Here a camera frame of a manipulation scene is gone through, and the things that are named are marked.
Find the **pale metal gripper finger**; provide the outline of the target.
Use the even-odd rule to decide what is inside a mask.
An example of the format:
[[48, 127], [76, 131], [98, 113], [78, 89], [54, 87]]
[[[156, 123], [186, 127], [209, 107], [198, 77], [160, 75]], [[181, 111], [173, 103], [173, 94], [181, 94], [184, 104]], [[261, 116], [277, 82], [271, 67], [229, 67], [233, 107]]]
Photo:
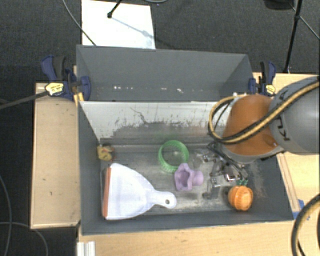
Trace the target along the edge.
[[199, 167], [202, 164], [212, 161], [213, 153], [207, 149], [199, 149], [194, 153], [194, 167]]
[[207, 181], [207, 191], [202, 194], [202, 197], [206, 200], [216, 200], [219, 197], [220, 189], [220, 182], [212, 177]]

